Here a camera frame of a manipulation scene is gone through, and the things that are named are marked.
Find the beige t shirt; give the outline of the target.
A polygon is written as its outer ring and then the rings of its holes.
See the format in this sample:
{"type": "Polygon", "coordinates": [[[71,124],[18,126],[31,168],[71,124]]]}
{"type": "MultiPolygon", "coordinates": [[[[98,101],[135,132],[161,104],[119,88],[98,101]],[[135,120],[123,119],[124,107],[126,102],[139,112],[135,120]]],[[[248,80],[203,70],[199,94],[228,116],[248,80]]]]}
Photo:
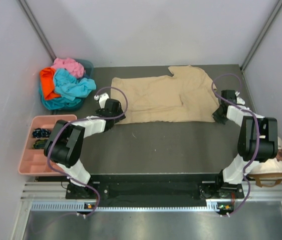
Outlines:
{"type": "Polygon", "coordinates": [[[111,98],[121,102],[121,124],[207,122],[218,109],[216,86],[201,68],[170,66],[171,75],[112,79],[111,98]]]}

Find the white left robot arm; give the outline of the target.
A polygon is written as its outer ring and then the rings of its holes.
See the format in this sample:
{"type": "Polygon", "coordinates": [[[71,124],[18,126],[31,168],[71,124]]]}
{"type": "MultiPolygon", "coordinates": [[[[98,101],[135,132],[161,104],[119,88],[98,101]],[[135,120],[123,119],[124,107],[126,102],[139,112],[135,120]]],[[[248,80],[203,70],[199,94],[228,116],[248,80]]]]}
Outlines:
{"type": "Polygon", "coordinates": [[[91,175],[80,160],[83,140],[108,131],[126,118],[116,99],[108,98],[100,106],[96,115],[74,121],[56,121],[44,148],[44,155],[63,170],[72,184],[77,185],[76,191],[83,198],[91,197],[94,192],[94,186],[88,183],[91,175]]]}

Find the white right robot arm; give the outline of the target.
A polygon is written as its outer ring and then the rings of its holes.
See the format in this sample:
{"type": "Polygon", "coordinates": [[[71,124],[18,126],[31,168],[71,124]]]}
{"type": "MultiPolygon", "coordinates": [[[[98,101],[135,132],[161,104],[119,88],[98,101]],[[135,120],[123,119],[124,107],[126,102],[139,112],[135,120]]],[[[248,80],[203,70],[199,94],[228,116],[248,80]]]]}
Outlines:
{"type": "Polygon", "coordinates": [[[219,108],[212,117],[217,123],[232,121],[240,127],[237,156],[215,179],[214,192],[225,198],[236,190],[253,168],[276,157],[278,152],[277,120],[253,113],[234,90],[223,90],[219,108]]]}

